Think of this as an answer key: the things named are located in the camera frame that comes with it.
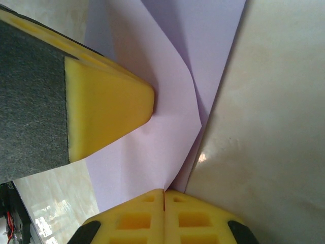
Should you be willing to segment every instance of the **lavender paper sheet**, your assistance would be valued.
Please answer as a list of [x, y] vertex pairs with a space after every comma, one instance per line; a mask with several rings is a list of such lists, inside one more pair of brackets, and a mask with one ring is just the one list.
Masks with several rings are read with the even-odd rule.
[[145, 6], [106, 1], [106, 10], [116, 61], [151, 83], [157, 96], [147, 124], [86, 159], [100, 211], [167, 188], [201, 129], [190, 72]]
[[199, 2], [89, 1], [85, 44], [157, 93], [149, 123], [86, 159], [100, 211], [178, 173], [185, 190], [245, 0]]

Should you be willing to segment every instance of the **black rubber edge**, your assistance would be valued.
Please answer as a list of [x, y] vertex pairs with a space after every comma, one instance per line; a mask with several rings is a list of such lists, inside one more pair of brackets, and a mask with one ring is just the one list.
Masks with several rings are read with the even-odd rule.
[[28, 18], [27, 16], [24, 16], [24, 15], [18, 14], [17, 12], [15, 12], [15, 11], [9, 9], [8, 7], [6, 7], [6, 6], [2, 5], [2, 4], [0, 4], [0, 10], [4, 10], [4, 11], [6, 11], [6, 12], [12, 13], [13, 15], [16, 15], [16, 16], [19, 17], [19, 18], [22, 18], [22, 19], [28, 20], [28, 21], [30, 21], [30, 22], [32, 22], [32, 23], [34, 23], [34, 24], [38, 24], [38, 25], [41, 26], [41, 27], [44, 27], [44, 28], [46, 28], [46, 29], [49, 29], [50, 31], [53, 31], [53, 32], [59, 34], [60, 36], [62, 36], [62, 37], [64, 37], [64, 38], [67, 38], [67, 39], [69, 39], [70, 41], [73, 41], [74, 43], [77, 43], [78, 45], [80, 45], [80, 46], [82, 46], [82, 47], [84, 47], [84, 48], [87, 48], [88, 50], [90, 50], [90, 51], [92, 51], [92, 52], [95, 52], [95, 53], [99, 54], [100, 56], [103, 56], [101, 53], [99, 53], [99, 52], [97, 52], [97, 51], [95, 51], [95, 50], [93, 50], [93, 49], [91, 49], [91, 48], [89, 48], [89, 47], [87, 47], [87, 46], [81, 44], [80, 42], [77, 42], [77, 41], [71, 39], [70, 37], [67, 37], [67, 36], [63, 35], [62, 33], [57, 32], [56, 30], [54, 30], [54, 29], [52, 29], [52, 28], [50, 28], [50, 27], [48, 27], [48, 26], [46, 26], [46, 25], [44, 25], [44, 24], [42, 24], [42, 23], [40, 23], [40, 22], [38, 22], [38, 21], [36, 21], [36, 20], [34, 20], [34, 19], [31, 19], [31, 18]]
[[80, 226], [67, 244], [91, 244], [100, 226], [101, 223], [97, 220]]
[[232, 231], [237, 244], [259, 244], [250, 229], [237, 221], [228, 221], [228, 226]]

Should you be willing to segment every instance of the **yellow foam block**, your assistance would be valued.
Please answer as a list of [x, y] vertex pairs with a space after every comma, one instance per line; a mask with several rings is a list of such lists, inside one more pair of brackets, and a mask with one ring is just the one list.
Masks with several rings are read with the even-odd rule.
[[164, 191], [156, 189], [88, 219], [101, 226], [91, 243], [163, 244]]
[[237, 244], [228, 222], [242, 224], [232, 213], [162, 189], [96, 215], [83, 225], [94, 221], [101, 226], [91, 244]]
[[228, 221], [242, 221], [225, 210], [177, 191], [165, 192], [165, 243], [237, 244]]
[[146, 123], [152, 87], [66, 57], [69, 157], [82, 159]]

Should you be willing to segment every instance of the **marble floor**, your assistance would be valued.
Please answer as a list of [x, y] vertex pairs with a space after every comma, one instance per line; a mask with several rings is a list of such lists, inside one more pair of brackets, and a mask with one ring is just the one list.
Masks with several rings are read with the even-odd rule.
[[[88, 0], [0, 0], [83, 42]], [[325, 243], [325, 4], [247, 0], [186, 192], [261, 243]], [[98, 213], [84, 161], [15, 180], [40, 237]]]

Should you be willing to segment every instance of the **black plastic part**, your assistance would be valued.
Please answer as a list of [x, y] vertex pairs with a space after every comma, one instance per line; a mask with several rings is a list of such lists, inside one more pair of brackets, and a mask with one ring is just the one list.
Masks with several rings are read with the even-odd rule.
[[96, 220], [80, 226], [76, 233], [71, 237], [68, 244], [91, 244], [100, 226], [101, 223]]
[[9, 211], [14, 219], [15, 232], [20, 232], [22, 235], [20, 243], [29, 244], [31, 220], [14, 183], [11, 181], [2, 184], [0, 189], [4, 193], [1, 195], [0, 202], [4, 203], [5, 210]]
[[228, 226], [232, 231], [237, 244], [259, 244], [250, 229], [237, 221], [228, 221]]

